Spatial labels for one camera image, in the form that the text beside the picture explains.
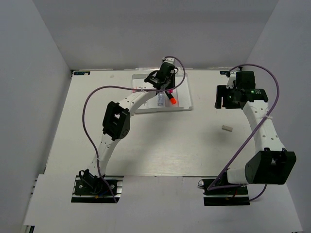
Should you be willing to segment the white eraser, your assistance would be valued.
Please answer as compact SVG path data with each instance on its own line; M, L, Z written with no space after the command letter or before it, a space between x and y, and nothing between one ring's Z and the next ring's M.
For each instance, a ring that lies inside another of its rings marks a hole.
M222 126L222 130L225 130L225 131L228 131L228 132L232 132L232 131L233 131L233 128L232 128L232 127L229 127L229 126L226 126L226 125L223 125L223 126Z

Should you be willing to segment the small blue-capped bottle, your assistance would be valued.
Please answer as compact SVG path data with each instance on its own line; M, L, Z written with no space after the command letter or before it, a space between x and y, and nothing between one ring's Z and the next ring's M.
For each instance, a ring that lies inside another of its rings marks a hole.
M165 105L165 96L163 92L159 92L157 95L157 105L160 107Z

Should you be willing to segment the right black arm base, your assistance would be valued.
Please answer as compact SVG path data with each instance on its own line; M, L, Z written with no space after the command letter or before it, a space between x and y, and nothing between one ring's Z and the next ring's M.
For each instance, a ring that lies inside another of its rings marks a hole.
M213 179L201 179L199 188L203 189L204 206L248 206L250 205L247 187L232 187L208 191Z

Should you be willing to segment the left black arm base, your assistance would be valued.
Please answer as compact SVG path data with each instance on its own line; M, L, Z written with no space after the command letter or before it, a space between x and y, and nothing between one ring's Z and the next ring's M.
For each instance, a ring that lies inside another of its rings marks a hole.
M72 203L117 203L121 197L123 177L104 177L90 174L89 170L80 170L76 175Z

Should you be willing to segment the orange highlighter black cap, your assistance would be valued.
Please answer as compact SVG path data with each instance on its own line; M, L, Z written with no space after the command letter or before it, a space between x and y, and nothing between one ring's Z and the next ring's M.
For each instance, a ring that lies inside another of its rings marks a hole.
M165 92L165 93L166 93L166 95L167 95L167 97L168 97L168 99L170 100L170 103L171 103L172 105L177 104L177 101L176 101L176 99L174 98L174 96L172 95L172 93L170 93L170 92Z

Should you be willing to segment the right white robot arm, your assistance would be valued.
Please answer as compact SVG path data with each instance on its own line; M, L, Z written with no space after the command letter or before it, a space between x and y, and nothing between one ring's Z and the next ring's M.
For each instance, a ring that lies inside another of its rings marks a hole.
M285 184L296 163L296 155L288 151L274 128L264 89L257 89L252 71L222 72L229 78L216 89L215 108L242 109L255 142L254 156L241 168L226 168L219 187L232 193L237 185Z

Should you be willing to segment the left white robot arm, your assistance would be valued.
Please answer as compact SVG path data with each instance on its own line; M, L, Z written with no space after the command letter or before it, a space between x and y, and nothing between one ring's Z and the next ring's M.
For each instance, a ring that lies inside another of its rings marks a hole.
M162 61L159 70L152 71L143 81L143 84L132 90L132 93L119 102L111 101L106 108L103 119L103 134L101 142L98 146L95 145L86 130L85 113L86 106L90 97L95 92L109 88L103 86L95 89L87 97L82 113L83 129L87 138L95 149L95 156L86 172L89 172L93 177L86 182L86 188L93 194L97 194L102 190L103 182L99 179L106 174L106 167L109 159L121 139L125 138L130 131L130 119L135 111L148 100L154 98L160 91L167 91L175 88L174 76L176 66L175 59L165 57Z

